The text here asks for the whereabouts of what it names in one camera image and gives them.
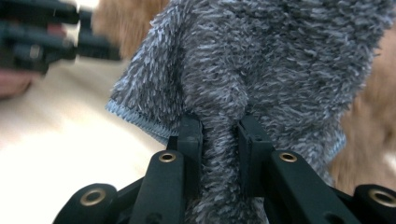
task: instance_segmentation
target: screw hole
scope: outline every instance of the screw hole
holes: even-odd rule
[[[257,142],[262,141],[262,138],[259,135],[254,136],[254,140],[256,140]]]
[[[385,191],[370,189],[369,195],[376,203],[382,204],[386,207],[396,207],[396,198]]]
[[[297,161],[297,157],[295,157],[294,155],[287,153],[287,152],[283,152],[279,155],[280,159],[282,159],[282,161],[288,161],[288,162],[295,162]]]
[[[160,156],[160,161],[162,162],[171,162],[176,159],[176,155],[173,153],[164,153]]]
[[[82,195],[79,202],[84,206],[93,206],[101,202],[106,197],[106,192],[103,189],[90,189]]]

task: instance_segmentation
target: blurry background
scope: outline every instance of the blurry background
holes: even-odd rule
[[[52,223],[77,190],[121,189],[145,174],[164,146],[105,110],[126,65],[62,61],[26,94],[0,101],[0,223]]]

